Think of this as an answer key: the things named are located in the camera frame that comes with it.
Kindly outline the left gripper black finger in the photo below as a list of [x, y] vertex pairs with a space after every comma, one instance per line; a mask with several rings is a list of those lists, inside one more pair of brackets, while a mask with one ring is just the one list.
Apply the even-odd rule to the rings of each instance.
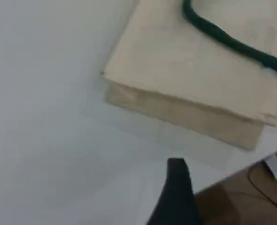
[[202, 225], [184, 159], [167, 160], [166, 180], [148, 225]]

